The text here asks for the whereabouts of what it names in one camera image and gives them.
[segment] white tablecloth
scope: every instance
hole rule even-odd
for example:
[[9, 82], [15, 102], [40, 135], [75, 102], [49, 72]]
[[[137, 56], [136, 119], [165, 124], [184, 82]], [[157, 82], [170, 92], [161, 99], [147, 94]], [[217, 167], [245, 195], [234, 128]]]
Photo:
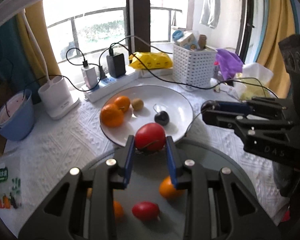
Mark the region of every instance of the white tablecloth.
[[[196, 115], [206, 100], [233, 101], [224, 92], [187, 92], [178, 85], [156, 78], [138, 79], [124, 88], [142, 84], [161, 85], [180, 92], [189, 100]], [[114, 148], [99, 125], [100, 109], [110, 96], [93, 104], [81, 98], [79, 106], [58, 121], [50, 119], [43, 105], [38, 104], [35, 106], [35, 126], [29, 136], [21, 142], [7, 142], [5, 151], [20, 155], [23, 206], [17, 210], [0, 209], [0, 217], [15, 235], [70, 168], [83, 168]], [[252, 181], [262, 207], [276, 224], [280, 222], [288, 199], [281, 197], [276, 189], [271, 161], [244, 152], [241, 140], [232, 130], [208, 126], [200, 117], [195, 120], [187, 138], [215, 147], [234, 159]]]

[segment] yellow curtain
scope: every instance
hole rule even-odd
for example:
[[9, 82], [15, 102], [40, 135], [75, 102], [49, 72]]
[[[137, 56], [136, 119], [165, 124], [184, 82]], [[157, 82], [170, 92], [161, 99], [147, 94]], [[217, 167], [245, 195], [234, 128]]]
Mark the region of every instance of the yellow curtain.
[[[26, 8], [26, 17], [46, 60], [49, 75], [60, 75], [60, 69], [58, 67], [56, 58], [54, 57], [48, 36], [42, 1]], [[39, 54], [36, 51], [34, 44], [32, 44], [29, 39], [26, 26], [20, 14], [17, 15], [17, 22], [22, 46], [24, 48], [26, 57], [32, 67], [34, 75], [36, 76], [36, 78], [40, 78], [45, 75], [43, 63], [40, 60]], [[43, 79], [39, 82], [43, 84], [45, 83], [45, 80]]]
[[257, 62], [274, 73], [268, 86], [280, 98], [287, 97], [290, 78], [278, 42], [292, 34], [295, 34], [295, 25], [290, 0], [269, 0], [266, 36]]

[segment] screw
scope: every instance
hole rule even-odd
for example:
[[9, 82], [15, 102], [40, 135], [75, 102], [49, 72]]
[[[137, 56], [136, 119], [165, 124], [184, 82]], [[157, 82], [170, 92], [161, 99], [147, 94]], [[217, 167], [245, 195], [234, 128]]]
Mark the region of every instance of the screw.
[[79, 168], [74, 167], [74, 168], [70, 169], [69, 172], [71, 175], [77, 175], [77, 174], [79, 174], [80, 170], [79, 170]]
[[248, 131], [248, 135], [253, 136], [253, 135], [255, 135], [255, 134], [256, 134], [256, 132], [255, 132], [254, 130], [249, 130], [249, 131]]
[[231, 173], [231, 169], [228, 168], [228, 167], [223, 167], [223, 168], [221, 169], [221, 172], [222, 172], [223, 174], [228, 175], [228, 174]]
[[192, 167], [195, 164], [194, 160], [185, 160], [185, 165], [188, 167]]
[[115, 159], [107, 159], [106, 160], [106, 164], [108, 165], [108, 166], [113, 166], [113, 165], [115, 165], [117, 163], [117, 161], [115, 160]]

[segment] purple bag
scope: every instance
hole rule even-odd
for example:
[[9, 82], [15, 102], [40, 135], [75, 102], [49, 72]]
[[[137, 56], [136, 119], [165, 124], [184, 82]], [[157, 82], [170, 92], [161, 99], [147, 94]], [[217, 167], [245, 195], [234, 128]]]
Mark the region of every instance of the purple bag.
[[224, 80], [231, 79], [236, 73], [242, 72], [243, 62], [237, 54], [226, 49], [217, 49], [217, 52], [216, 61], [219, 62]]

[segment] desk lamp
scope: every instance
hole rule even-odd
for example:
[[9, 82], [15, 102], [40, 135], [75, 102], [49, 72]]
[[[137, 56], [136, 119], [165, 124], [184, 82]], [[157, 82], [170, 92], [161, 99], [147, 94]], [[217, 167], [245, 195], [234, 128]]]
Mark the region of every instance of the desk lamp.
[[25, 8], [40, 1], [40, 0], [0, 0], [0, 26], [11, 19], [17, 13], [22, 13], [23, 21], [25, 22], [28, 35], [35, 45], [41, 62], [44, 66], [47, 83], [39, 88], [38, 94], [43, 102], [48, 115], [52, 119], [59, 119], [65, 116], [72, 108], [79, 103], [79, 96], [71, 94], [66, 80], [63, 77], [55, 77], [52, 80], [49, 78], [48, 68], [42, 51], [35, 39], [35, 36], [27, 21]]

